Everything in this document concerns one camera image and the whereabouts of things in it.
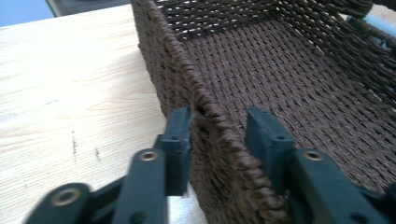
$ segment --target black plastic part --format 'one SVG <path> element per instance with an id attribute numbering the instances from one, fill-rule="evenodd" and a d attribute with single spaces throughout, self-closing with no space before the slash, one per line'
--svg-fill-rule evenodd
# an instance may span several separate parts
<path id="1" fill-rule="evenodd" d="M 89 211 L 92 214 L 90 223 L 109 223 L 114 214 L 116 200 L 119 198 L 123 178 L 91 193 Z"/>
<path id="2" fill-rule="evenodd" d="M 386 195 L 375 193 L 362 186 L 356 186 L 356 188 L 377 211 L 388 218 L 389 223 L 396 223 L 396 202 L 391 196 L 392 192 L 395 193 L 395 186 L 396 184 L 391 185 Z"/>
<path id="3" fill-rule="evenodd" d="M 295 195 L 289 195 L 289 209 L 293 223 L 295 224 L 311 224 L 312 213 L 307 204 L 303 200 L 295 198 Z"/>
<path id="4" fill-rule="evenodd" d="M 88 211 L 85 208 L 89 199 L 87 185 L 73 183 L 60 186 L 41 201 L 26 223 L 87 223 Z"/>
<path id="5" fill-rule="evenodd" d="M 295 198 L 308 204 L 313 223 L 388 223 L 327 154 L 315 149 L 295 150 L 288 168 L 296 177 L 288 186 L 290 194 L 303 194 Z"/>
<path id="6" fill-rule="evenodd" d="M 111 223 L 167 223 L 165 153 L 145 149 L 135 154 Z"/>
<path id="7" fill-rule="evenodd" d="M 247 148 L 262 161 L 262 168 L 278 194 L 285 193 L 285 161 L 294 150 L 294 138 L 274 114 L 247 108 Z"/>
<path id="8" fill-rule="evenodd" d="M 154 145 L 166 155 L 166 195 L 182 196 L 187 191 L 191 164 L 192 116 L 187 107 L 174 110 L 165 131 Z"/>

